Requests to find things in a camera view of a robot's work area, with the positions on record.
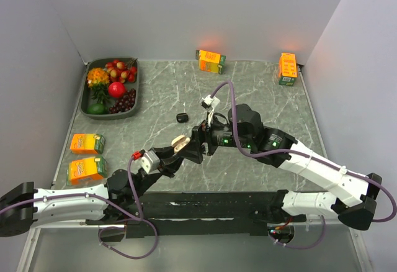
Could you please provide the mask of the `beige earbud charging case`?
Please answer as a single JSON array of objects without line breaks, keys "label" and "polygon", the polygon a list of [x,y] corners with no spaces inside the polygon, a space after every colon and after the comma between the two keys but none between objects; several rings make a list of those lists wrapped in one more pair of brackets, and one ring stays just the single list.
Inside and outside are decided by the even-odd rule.
[{"label": "beige earbud charging case", "polygon": [[174,153],[179,153],[185,146],[187,146],[190,142],[190,137],[185,135],[179,135],[174,138],[171,142],[171,147],[174,150]]}]

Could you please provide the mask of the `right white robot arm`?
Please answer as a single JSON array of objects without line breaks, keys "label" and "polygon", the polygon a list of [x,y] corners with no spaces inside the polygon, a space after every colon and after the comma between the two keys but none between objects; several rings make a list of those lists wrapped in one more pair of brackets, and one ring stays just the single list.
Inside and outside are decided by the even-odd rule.
[{"label": "right white robot arm", "polygon": [[263,125],[261,116],[246,104],[228,111],[227,124],[211,112],[211,122],[205,120],[192,129],[190,137],[180,135],[171,145],[179,156],[201,163],[203,154],[214,154],[217,147],[235,147],[238,136],[242,148],[251,155],[265,152],[258,161],[295,173],[322,188],[321,192],[298,193],[277,191],[271,205],[272,217],[285,221],[298,215],[323,215],[338,218],[356,230],[368,230],[374,221],[381,176],[353,175],[321,155],[310,150],[295,137]]}]

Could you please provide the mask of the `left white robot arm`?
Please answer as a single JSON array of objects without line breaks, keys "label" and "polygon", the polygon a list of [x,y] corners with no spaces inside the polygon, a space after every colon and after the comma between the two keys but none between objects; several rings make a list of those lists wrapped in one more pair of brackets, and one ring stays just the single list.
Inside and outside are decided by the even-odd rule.
[{"label": "left white robot arm", "polygon": [[140,197],[159,178],[174,177],[184,159],[173,147],[152,148],[135,152],[127,168],[115,171],[104,184],[52,190],[21,183],[1,197],[1,236],[13,237],[33,227],[70,220],[141,222]]}]

